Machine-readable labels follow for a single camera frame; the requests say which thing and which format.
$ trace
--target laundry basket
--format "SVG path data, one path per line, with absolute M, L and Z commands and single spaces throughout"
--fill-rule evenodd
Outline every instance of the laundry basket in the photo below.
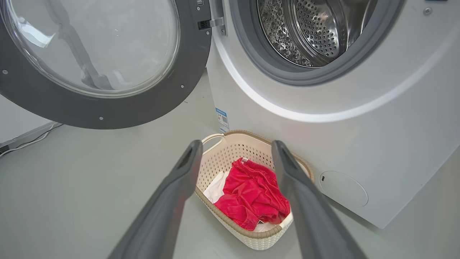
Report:
M 217 174 L 221 171 L 229 171 L 232 167 L 231 164 L 240 157 L 248 158 L 274 171 L 275 168 L 271 157 L 271 141 L 248 131 L 233 130 L 225 134 L 210 135 L 203 139 L 202 142 L 204 144 L 214 138 L 221 139 L 203 153 L 195 193 L 206 204 L 217 220 L 245 245 L 255 250 L 265 250 L 272 247 L 293 222 L 292 212 L 281 224 L 271 230 L 255 233 L 237 225 L 203 194 Z M 314 181 L 315 176 L 311 167 L 295 154 L 294 157 L 305 171 L 305 174 Z

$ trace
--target white cable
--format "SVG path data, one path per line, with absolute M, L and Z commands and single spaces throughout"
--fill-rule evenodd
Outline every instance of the white cable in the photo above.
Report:
M 37 139 L 36 141 L 30 142 L 30 143 L 27 143 L 27 144 L 25 144 L 25 145 L 23 145 L 23 146 L 19 146 L 19 147 L 17 147 L 17 148 L 8 149 L 8 150 L 6 150 L 5 152 L 3 152 L 3 153 L 0 154 L 0 158 L 1 158 L 2 156 L 4 156 L 4 155 L 8 154 L 9 152 L 16 151 L 16 150 L 19 150 L 19 149 L 28 147 L 28 146 L 30 146 L 30 145 L 32 145 L 32 144 L 35 144 L 35 143 L 37 143 L 37 142 L 40 142 L 40 141 L 44 140 L 44 139 L 48 136 L 48 134 L 50 134 L 50 132 L 51 132 L 51 130 L 52 130 L 53 128 L 54 128 L 54 124 L 51 126 L 51 128 L 48 130 L 48 132 L 46 132 L 46 133 L 43 135 L 43 137 L 41 137 L 40 139 Z

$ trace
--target brown basket rim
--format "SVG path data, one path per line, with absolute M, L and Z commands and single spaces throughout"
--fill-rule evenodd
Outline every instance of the brown basket rim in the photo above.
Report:
M 228 131 L 228 132 L 225 132 L 224 133 L 224 136 L 230 136 L 230 135 L 233 135 L 233 134 L 243 134 L 243 135 L 247 135 L 249 137 L 253 137 L 255 139 L 258 139 L 262 142 L 265 142 L 267 144 L 269 144 L 271 146 L 271 141 L 264 138 L 264 137 L 261 137 L 257 134 L 254 134 L 252 132 L 249 132 L 249 131 L 245 131 L 245 130 L 232 130 L 232 131 Z M 301 163 L 308 171 L 308 174 L 307 175 L 313 182 L 315 181 L 315 173 L 313 171 L 313 168 L 310 166 L 310 164 L 308 164 L 305 160 L 303 160 L 301 157 L 299 157 L 298 155 L 292 153 L 292 155 L 295 157 L 295 159 L 297 160 L 298 163 Z M 200 200 L 202 200 L 204 202 L 204 204 L 206 204 L 206 206 L 212 211 L 214 212 L 220 219 L 222 219 L 225 223 L 227 223 L 232 229 L 234 229 L 236 232 L 238 232 L 239 234 L 245 236 L 245 237 L 249 237 L 249 238 L 254 238 L 254 239 L 263 239 L 263 238 L 269 238 L 269 237 L 272 237 L 276 234 L 278 234 L 279 232 L 282 231 L 282 227 L 280 226 L 276 226 L 268 231 L 265 231 L 265 232 L 258 232 L 258 233 L 255 233 L 255 232 L 252 232 L 252 231 L 249 231 L 249 230 L 246 230 L 242 227 L 240 227 L 239 225 L 237 225 L 233 220 L 231 220 L 229 217 L 227 217 L 224 213 L 222 213 L 210 200 L 208 200 L 206 198 L 206 196 L 201 192 L 201 190 L 198 188 L 198 187 L 195 187 L 195 193 L 196 195 L 200 198 Z

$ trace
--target label on door frame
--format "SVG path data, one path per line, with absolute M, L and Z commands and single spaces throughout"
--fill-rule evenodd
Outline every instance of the label on door frame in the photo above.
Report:
M 217 119 L 219 120 L 219 127 L 220 130 L 223 132 L 230 131 L 229 120 L 227 118 L 227 114 L 218 108 L 216 108 L 217 112 Z

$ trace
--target washing machine door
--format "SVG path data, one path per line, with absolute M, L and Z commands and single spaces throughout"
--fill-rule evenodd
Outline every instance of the washing machine door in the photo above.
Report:
M 161 117 L 193 90 L 211 44 L 207 0 L 1 0 L 0 94 L 92 129 Z

